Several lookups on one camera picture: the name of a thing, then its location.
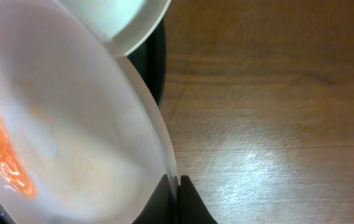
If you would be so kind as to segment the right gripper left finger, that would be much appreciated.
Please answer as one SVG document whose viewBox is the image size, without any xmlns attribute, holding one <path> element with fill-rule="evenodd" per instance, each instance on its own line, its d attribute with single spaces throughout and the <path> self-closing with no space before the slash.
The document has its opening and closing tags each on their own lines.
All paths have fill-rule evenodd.
<svg viewBox="0 0 354 224">
<path fill-rule="evenodd" d="M 174 200 L 168 176 L 165 174 L 154 189 L 150 199 L 133 224 L 173 224 Z"/>
</svg>

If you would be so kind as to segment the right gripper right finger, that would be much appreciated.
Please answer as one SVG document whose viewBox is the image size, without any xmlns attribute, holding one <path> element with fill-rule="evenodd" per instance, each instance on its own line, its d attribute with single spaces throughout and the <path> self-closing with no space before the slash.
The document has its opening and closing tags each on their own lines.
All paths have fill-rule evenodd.
<svg viewBox="0 0 354 224">
<path fill-rule="evenodd" d="M 187 175 L 180 177 L 178 221 L 180 224 L 217 224 Z"/>
</svg>

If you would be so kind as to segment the white plate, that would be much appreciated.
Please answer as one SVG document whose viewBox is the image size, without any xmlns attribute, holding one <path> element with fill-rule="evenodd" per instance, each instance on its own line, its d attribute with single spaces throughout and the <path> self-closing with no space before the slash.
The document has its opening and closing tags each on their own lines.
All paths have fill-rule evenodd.
<svg viewBox="0 0 354 224">
<path fill-rule="evenodd" d="M 156 101 L 60 1 L 0 1 L 0 205 L 6 223 L 133 223 L 177 169 Z"/>
<path fill-rule="evenodd" d="M 60 0 L 100 41 L 129 55 L 153 33 L 171 0 Z"/>
</svg>

